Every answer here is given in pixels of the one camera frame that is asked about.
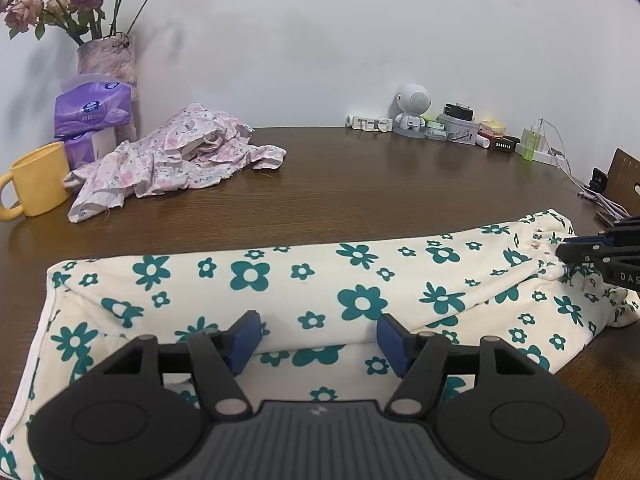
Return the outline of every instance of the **vase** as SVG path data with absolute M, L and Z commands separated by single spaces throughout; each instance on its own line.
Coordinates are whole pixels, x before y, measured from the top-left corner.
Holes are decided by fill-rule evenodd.
M 115 36 L 90 40 L 78 47 L 78 73 L 110 75 L 131 86 L 132 104 L 138 100 L 134 42 L 132 36 L 118 33 Z M 138 140 L 133 115 L 129 124 L 115 127 L 116 142 Z

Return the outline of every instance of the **yellow mug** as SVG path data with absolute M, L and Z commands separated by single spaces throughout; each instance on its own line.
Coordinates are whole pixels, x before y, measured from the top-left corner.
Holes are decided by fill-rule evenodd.
M 67 173 L 69 163 L 62 142 L 47 144 L 16 160 L 0 176 L 0 194 L 13 180 L 19 205 L 8 209 L 0 203 L 0 221 L 9 222 L 22 214 L 41 215 L 62 204 L 71 195 L 62 186 Z

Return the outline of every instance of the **pink floral cloth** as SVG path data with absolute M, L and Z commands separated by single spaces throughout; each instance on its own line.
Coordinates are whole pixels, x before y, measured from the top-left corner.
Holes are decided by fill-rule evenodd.
M 199 189 L 229 178 L 252 162 L 254 170 L 279 168 L 286 151 L 249 144 L 253 129 L 226 112 L 193 103 L 137 142 L 123 142 L 103 159 L 72 171 L 67 189 L 80 189 L 69 221 L 87 220 L 124 199 L 176 189 Z

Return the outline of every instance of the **cable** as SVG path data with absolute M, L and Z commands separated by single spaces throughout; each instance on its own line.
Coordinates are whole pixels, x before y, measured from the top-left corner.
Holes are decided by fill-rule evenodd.
M 555 126 L 553 126 L 552 123 L 550 123 L 544 118 L 541 118 L 540 128 L 542 129 L 542 134 L 545 136 L 545 142 L 547 144 L 548 144 L 548 141 L 546 140 L 546 135 L 545 135 L 545 124 L 553 128 L 553 130 L 556 132 L 556 135 L 558 136 L 558 139 L 560 140 L 560 145 L 562 146 L 562 153 L 554 154 L 554 158 L 556 160 L 556 166 L 558 166 L 558 168 L 560 168 L 562 172 L 567 177 L 569 177 L 569 180 L 571 180 L 571 182 L 573 182 L 576 186 L 580 188 L 580 193 L 578 193 L 578 196 L 581 196 L 583 198 L 586 198 L 587 200 L 591 200 L 592 202 L 595 202 L 597 205 L 599 205 L 601 208 L 607 211 L 610 215 L 612 215 L 615 220 L 623 220 L 631 216 L 626 211 L 626 209 L 623 208 L 620 204 L 613 202 L 613 200 L 609 200 L 607 197 L 605 197 L 601 193 L 594 192 L 593 190 L 589 189 L 587 186 L 585 186 L 583 183 L 581 183 L 577 178 L 573 176 L 571 171 L 571 164 L 569 164 L 569 159 L 566 157 L 566 148 L 564 147 L 564 142 L 562 141 L 562 135 L 560 135 L 560 132 Z M 562 164 L 560 164 L 558 155 L 562 155 L 562 158 L 566 162 L 568 171 L 563 167 Z

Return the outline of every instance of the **wooden table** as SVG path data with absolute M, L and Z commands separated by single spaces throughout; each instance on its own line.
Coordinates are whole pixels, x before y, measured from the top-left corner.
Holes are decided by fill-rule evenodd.
M 288 151 L 278 171 L 220 186 L 129 198 L 81 224 L 70 202 L 0 224 L 0 417 L 11 407 L 45 299 L 47 267 L 66 259 L 415 237 L 554 208 L 578 235 L 594 208 L 561 171 L 477 146 L 343 128 L 264 128 L 257 144 Z M 559 373 L 607 416 L 599 479 L 640 476 L 640 324 L 608 329 Z

